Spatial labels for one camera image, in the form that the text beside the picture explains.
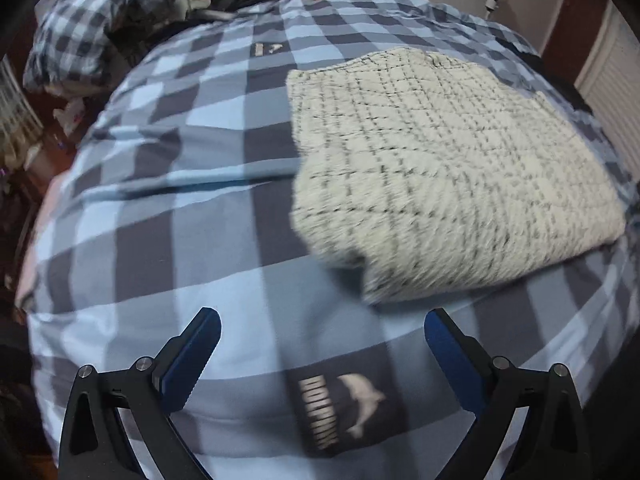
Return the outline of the cream plaid tweed shirt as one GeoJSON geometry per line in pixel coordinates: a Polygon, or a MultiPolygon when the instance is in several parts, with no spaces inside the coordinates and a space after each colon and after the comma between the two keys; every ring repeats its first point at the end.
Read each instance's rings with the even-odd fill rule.
{"type": "Polygon", "coordinates": [[[286,78],[292,228],[371,304],[494,286],[618,240],[612,179],[545,94],[393,48],[286,78]]]}

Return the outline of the blue checkered bed sheet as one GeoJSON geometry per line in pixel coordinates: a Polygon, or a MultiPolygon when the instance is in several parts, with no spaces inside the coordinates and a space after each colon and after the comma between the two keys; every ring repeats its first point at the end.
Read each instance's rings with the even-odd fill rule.
{"type": "Polygon", "coordinates": [[[582,399],[639,323],[629,237],[494,289],[370,307],[307,254],[285,78],[393,47],[562,98],[506,26],[426,0],[280,0],[152,50],[85,137],[36,245],[28,316],[43,431],[79,367],[152,356],[204,307],[222,336],[174,423],[217,479],[431,479],[472,415],[427,347],[429,310],[492,354],[568,366],[582,399]]]}

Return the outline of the black garment on bed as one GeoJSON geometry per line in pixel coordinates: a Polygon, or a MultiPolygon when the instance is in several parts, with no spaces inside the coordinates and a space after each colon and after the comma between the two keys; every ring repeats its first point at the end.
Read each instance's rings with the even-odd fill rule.
{"type": "Polygon", "coordinates": [[[548,81],[548,83],[552,85],[554,90],[558,92],[564,99],[566,99],[567,102],[570,103],[574,110],[581,110],[582,112],[586,112],[592,115],[592,108],[588,105],[588,103],[576,89],[574,84],[571,84],[562,77],[556,76],[554,73],[552,73],[552,71],[544,65],[544,61],[539,56],[522,52],[518,52],[516,55],[531,70],[548,81]]]}

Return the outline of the white louvered wardrobe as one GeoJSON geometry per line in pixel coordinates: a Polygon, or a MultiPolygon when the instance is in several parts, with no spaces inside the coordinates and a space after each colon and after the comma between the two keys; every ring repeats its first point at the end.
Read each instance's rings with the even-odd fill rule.
{"type": "Polygon", "coordinates": [[[612,1],[576,88],[639,179],[639,40],[612,1]]]}

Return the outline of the bundled blue checkered quilt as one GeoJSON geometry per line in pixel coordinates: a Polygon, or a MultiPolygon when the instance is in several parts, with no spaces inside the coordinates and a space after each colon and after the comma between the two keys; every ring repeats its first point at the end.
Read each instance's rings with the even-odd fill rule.
{"type": "Polygon", "coordinates": [[[168,18],[176,0],[54,0],[39,23],[23,86],[69,94],[103,89],[112,80],[112,35],[126,27],[150,29],[168,18]]]}

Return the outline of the brown door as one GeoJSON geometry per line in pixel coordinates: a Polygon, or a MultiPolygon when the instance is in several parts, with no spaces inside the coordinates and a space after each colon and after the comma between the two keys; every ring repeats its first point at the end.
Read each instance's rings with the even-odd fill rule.
{"type": "Polygon", "coordinates": [[[549,40],[542,51],[544,66],[575,82],[599,35],[608,0],[562,0],[549,40]]]}

